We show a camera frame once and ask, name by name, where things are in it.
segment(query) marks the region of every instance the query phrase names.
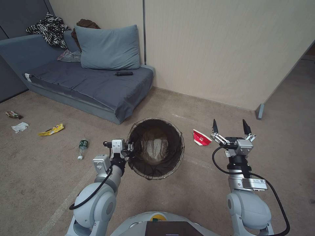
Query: sticker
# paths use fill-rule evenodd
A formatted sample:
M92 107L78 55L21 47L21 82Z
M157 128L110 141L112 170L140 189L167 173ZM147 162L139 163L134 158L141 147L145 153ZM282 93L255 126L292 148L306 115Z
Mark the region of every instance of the sticker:
M30 79L30 74L25 73L25 78L27 79L28 82L32 82Z

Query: beige wall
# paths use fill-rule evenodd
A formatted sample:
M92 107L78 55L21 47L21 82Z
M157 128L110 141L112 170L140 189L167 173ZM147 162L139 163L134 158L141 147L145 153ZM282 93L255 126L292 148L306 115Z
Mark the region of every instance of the beige wall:
M143 54L142 0L49 0L55 15L73 28L81 19L92 20L102 29L137 25L140 60Z
M71 27L137 24L141 0L50 0ZM314 0L146 0L154 85L247 109L264 103L315 40Z

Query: black mesh trash can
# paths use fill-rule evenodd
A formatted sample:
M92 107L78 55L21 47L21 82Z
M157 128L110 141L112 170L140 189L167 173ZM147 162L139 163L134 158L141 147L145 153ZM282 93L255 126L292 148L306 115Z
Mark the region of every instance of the black mesh trash can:
M182 133L165 119L146 118L135 123L126 143L134 143L135 152L128 165L148 180L170 176L183 160L185 145Z

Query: gray couch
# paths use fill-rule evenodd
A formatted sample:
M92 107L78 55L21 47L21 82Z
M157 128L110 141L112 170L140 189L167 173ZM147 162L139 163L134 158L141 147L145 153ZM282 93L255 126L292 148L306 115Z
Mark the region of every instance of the gray couch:
M64 34L68 49L78 47ZM152 87L155 70L141 65L132 76L113 75L113 70L83 69L79 62L60 62L64 50L49 46L42 35L0 41L0 54L29 90L116 124L132 115ZM31 74L29 80L25 73Z

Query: black remote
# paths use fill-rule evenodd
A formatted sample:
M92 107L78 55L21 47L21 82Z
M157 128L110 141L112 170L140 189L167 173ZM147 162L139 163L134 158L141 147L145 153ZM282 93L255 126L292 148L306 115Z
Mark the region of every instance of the black remote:
M121 72L116 72L114 75L117 76L124 76L124 75L133 75L134 73L132 71L121 71Z

